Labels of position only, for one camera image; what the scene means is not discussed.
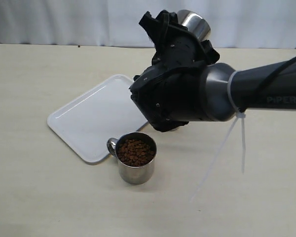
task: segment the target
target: coffee beans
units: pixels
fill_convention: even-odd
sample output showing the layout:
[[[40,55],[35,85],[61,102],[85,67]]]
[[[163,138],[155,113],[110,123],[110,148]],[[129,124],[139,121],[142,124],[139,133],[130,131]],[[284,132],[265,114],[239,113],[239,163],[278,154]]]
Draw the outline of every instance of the coffee beans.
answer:
[[[117,157],[120,161],[133,167],[148,164],[154,155],[155,152],[148,144],[136,139],[126,140],[117,150]]]

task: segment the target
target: white backdrop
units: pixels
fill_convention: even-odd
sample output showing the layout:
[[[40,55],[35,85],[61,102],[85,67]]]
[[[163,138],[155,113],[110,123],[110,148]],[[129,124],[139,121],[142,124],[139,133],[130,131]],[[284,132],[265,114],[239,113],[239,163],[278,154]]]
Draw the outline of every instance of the white backdrop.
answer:
[[[296,48],[296,0],[0,0],[0,43],[151,47],[146,11],[188,9],[214,47]]]

